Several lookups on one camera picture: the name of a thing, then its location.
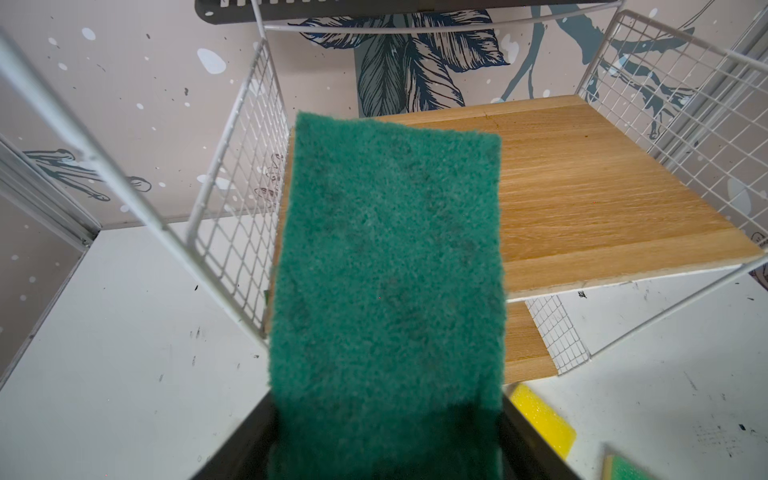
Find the white metal frame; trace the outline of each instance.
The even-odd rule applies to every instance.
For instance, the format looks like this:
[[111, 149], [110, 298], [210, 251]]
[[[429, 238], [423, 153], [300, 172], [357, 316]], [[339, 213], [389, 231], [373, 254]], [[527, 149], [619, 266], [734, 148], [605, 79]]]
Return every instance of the white metal frame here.
[[[705, 85], [715, 78], [716, 75], [719, 75], [722, 78], [733, 80], [736, 82], [735, 84], [746, 85], [747, 88], [757, 89], [761, 92], [764, 91], [762, 81], [764, 81], [768, 74], [768, 66], [761, 61], [735, 51], [715, 47], [698, 38], [691, 37], [678, 29], [668, 27], [634, 12], [622, 10], [623, 4], [624, 0], [621, 0], [619, 2], [594, 5], [567, 14], [547, 15], [480, 25], [428, 28], [331, 28], [265, 25], [262, 22], [256, 2], [252, 2], [257, 19], [257, 27], [262, 39], [257, 46], [248, 75], [240, 87], [237, 99], [225, 125], [224, 133], [214, 154], [207, 179], [195, 202], [184, 239], [176, 235], [153, 206], [126, 181], [123, 172], [116, 162], [101, 148], [98, 142], [88, 133], [84, 125], [74, 117], [61, 99], [53, 93], [50, 87], [41, 79], [40, 75], [26, 61], [24, 56], [4, 35], [0, 35], [0, 73], [16, 87], [26, 101], [51, 125], [62, 139], [81, 152], [81, 157], [94, 162], [99, 175], [109, 184], [117, 196], [150, 228], [165, 247], [198, 278], [201, 284], [209, 290], [216, 301], [237, 322], [243, 331], [257, 342], [266, 345], [263, 320], [268, 299], [264, 286], [265, 282], [267, 286], [269, 285], [272, 275], [276, 225], [279, 220], [280, 204], [284, 201], [282, 192], [289, 136], [285, 106], [270, 55], [269, 42], [266, 39], [266, 30], [383, 35], [473, 31], [503, 28], [525, 23], [546, 22], [548, 20], [583, 15], [607, 8], [616, 8], [616, 14], [606, 29], [606, 35], [598, 53], [584, 73], [584, 77], [578, 86], [577, 94], [584, 95], [598, 111], [603, 113], [609, 120], [612, 120], [617, 126], [622, 127], [625, 134], [632, 137], [631, 131], [634, 130], [634, 133], [638, 135], [633, 137], [633, 140], [637, 143], [646, 141], [644, 134], [650, 127], [650, 122], [657, 119], [645, 111], [644, 105], [637, 104], [633, 100], [634, 96], [631, 98], [629, 95], [624, 96], [625, 93], [629, 93], [627, 92], [629, 84], [625, 85], [621, 92], [614, 88], [616, 87], [616, 80], [622, 75], [619, 70], [624, 66], [624, 64], [617, 67], [612, 66], [617, 64], [618, 50], [613, 61], [607, 64], [605, 62], [607, 62], [606, 55], [610, 51], [611, 45], [615, 45], [611, 42], [616, 40], [619, 27], [627, 28], [627, 36], [624, 37], [625, 44], [629, 41], [629, 35], [633, 31], [642, 37], [642, 35], [647, 34], [649, 28], [652, 28], [654, 35], [647, 35], [648, 41], [659, 41], [664, 36], [670, 35], [686, 41], [685, 49], [674, 51], [680, 57], [688, 56], [694, 62], [703, 62], [703, 57], [696, 59], [687, 53], [687, 49], [691, 45], [703, 49], [708, 54], [719, 55], [720, 60], [717, 64], [710, 66], [713, 69], [712, 75], [702, 85]], [[635, 28], [637, 25], [644, 25], [644, 30], [641, 31]], [[656, 59], [653, 64], [648, 61], [647, 53], [649, 51], [650, 49], [645, 52], [642, 58], [639, 55], [635, 55], [634, 51], [630, 52], [630, 56], [633, 58], [637, 57], [641, 65], [646, 63], [650, 66], [658, 66], [660, 59]], [[665, 74], [665, 78], [673, 78], [671, 72], [674, 70], [674, 65]], [[740, 67], [738, 74], [733, 73], [734, 65]], [[600, 68], [605, 69], [606, 72], [600, 74]], [[761, 78], [760, 85], [756, 86], [750, 83], [750, 78], [754, 79], [755, 77], [755, 74], [750, 72], [757, 72], [757, 77]], [[749, 74], [750, 76], [745, 80], [741, 74]], [[608, 84], [606, 76], [614, 79], [611, 85]], [[639, 88], [650, 88], [646, 85], [648, 78]], [[684, 80], [685, 78], [679, 82], [680, 84], [676, 87], [675, 91], [680, 90]], [[606, 94], [598, 99], [590, 92], [589, 81], [599, 81], [601, 88], [606, 91], [613, 91], [611, 94], [617, 94], [619, 98], [615, 98], [616, 95], [611, 97], [609, 94]], [[650, 92], [655, 95], [659, 91], [660, 86], [651, 86], [654, 86], [655, 90]], [[717, 104], [717, 107], [726, 109], [726, 117], [732, 114], [741, 115], [738, 108], [733, 107], [733, 103], [728, 103], [728, 101], [724, 101], [720, 97], [712, 97], [710, 94], [702, 91], [702, 88], [695, 88], [694, 90], [696, 91], [694, 97], [707, 96]], [[742, 103], [744, 102], [738, 96], [741, 95], [743, 97], [743, 88], [736, 94], [729, 94], [731, 95], [731, 100], [735, 98]], [[608, 107], [607, 102], [612, 98], [614, 103]], [[629, 107], [624, 109], [621, 114], [617, 114], [617, 103], [621, 98], [625, 99], [623, 101], [629, 98], [630, 101], [627, 103], [634, 104], [634, 109], [631, 111], [635, 114], [635, 117], [632, 122], [624, 120], [624, 114], [630, 110]], [[681, 115], [684, 115], [693, 118], [699, 128], [707, 128], [708, 134], [717, 134], [717, 129], [713, 128], [711, 124], [702, 121], [698, 117], [692, 117], [687, 112], [684, 113], [685, 111], [686, 108], [681, 108], [675, 116], [675, 121]], [[648, 118], [643, 119], [642, 115], [649, 117], [650, 122], [648, 122]], [[717, 118], [719, 124], [723, 123], [721, 119], [724, 120], [722, 112]], [[640, 132], [638, 128], [641, 128], [644, 121], [647, 124], [642, 127], [643, 130]], [[688, 144], [685, 134], [675, 131], [668, 125], [664, 126], [664, 135], [666, 137], [662, 138], [666, 139], [673, 136], [675, 137], [673, 140], [677, 141], [678, 144], [680, 142]], [[647, 147], [649, 153], [659, 158], [673, 173], [679, 169], [684, 169], [684, 161], [680, 161], [680, 158], [676, 157], [674, 152], [664, 150], [660, 146], [659, 140], [649, 144]], [[755, 157], [754, 151], [750, 153], [744, 152], [744, 154], [747, 157]], [[712, 163], [715, 158], [707, 158], [707, 160]], [[213, 252], [211, 247], [215, 243], [227, 246], [223, 250], [218, 249], [226, 252], [223, 258], [217, 257], [215, 252]], [[712, 283], [649, 319], [601, 351], [614, 348], [622, 340], [634, 335], [637, 331], [645, 329], [649, 325], [677, 312], [710, 291], [731, 281], [734, 277], [765, 263], [768, 263], [768, 255], [741, 266], [717, 282]], [[549, 309], [548, 314], [551, 314], [551, 309], [556, 309], [557, 305], [554, 302], [551, 304], [553, 307], [549, 307], [549, 303], [549, 301], [539, 303], [531, 301], [528, 306], [529, 308], [535, 306], [538, 309], [537, 312], [540, 310], [542, 314], [546, 313], [547, 309]], [[560, 371], [567, 371], [587, 361], [589, 353], [583, 347], [574, 350], [573, 354], [568, 353], [571, 351], [570, 349], [578, 348], [580, 344], [575, 331], [572, 332], [572, 326], [569, 328], [566, 325], [562, 329], [559, 326], [556, 327], [557, 329], [547, 328], [549, 328], [548, 332], [550, 330], [552, 332], [555, 330], [558, 332], [562, 331], [560, 337], [551, 339], [553, 344], [554, 342], [560, 342], [558, 345], [564, 347], [562, 350], [558, 350], [557, 355], [553, 354], [553, 358], [556, 356], [561, 357], [561, 363], [564, 368]], [[567, 343], [567, 345], [563, 343], [563, 338], [567, 338], [570, 343]]]

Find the white metal grid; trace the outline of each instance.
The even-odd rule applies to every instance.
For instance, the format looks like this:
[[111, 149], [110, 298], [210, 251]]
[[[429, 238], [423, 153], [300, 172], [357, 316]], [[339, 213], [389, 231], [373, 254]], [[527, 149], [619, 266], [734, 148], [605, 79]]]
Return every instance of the white metal grid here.
[[558, 374], [589, 360], [587, 347], [576, 333], [559, 296], [540, 296], [526, 300], [525, 305], [544, 340], [549, 356], [554, 361], [554, 366], [558, 368]]
[[288, 137], [270, 50], [262, 40], [187, 229], [187, 246], [200, 254], [262, 336]]
[[624, 10], [577, 93], [755, 240], [768, 236], [768, 65]]

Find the teal leaf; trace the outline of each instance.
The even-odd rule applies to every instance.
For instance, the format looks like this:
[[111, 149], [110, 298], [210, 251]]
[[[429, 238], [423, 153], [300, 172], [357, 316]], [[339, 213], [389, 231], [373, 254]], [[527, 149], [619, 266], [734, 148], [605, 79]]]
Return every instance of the teal leaf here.
[[407, 41], [406, 35], [373, 35], [368, 44], [357, 80], [366, 117], [398, 114], [406, 107], [402, 56]]
[[453, 84], [442, 58], [420, 38], [411, 36], [406, 43], [403, 63], [408, 111], [464, 106], [462, 93]]
[[[415, 27], [445, 27], [491, 23], [486, 10], [461, 10], [451, 13], [416, 13], [412, 15]], [[493, 30], [458, 31], [451, 33], [419, 34], [419, 40], [440, 54], [455, 72], [480, 67], [509, 65], [498, 49]]]
[[[308, 18], [299, 24], [304, 27], [381, 27], [384, 17], [328, 17]], [[314, 41], [325, 48], [355, 48], [374, 35], [359, 33], [304, 33], [304, 38]]]

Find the green abrasive surface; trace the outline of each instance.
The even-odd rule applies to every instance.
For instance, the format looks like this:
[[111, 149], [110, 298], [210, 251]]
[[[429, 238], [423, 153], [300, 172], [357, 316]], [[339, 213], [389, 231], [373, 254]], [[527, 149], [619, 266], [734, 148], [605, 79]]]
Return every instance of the green abrasive surface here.
[[501, 139], [300, 114], [271, 478], [499, 478]]

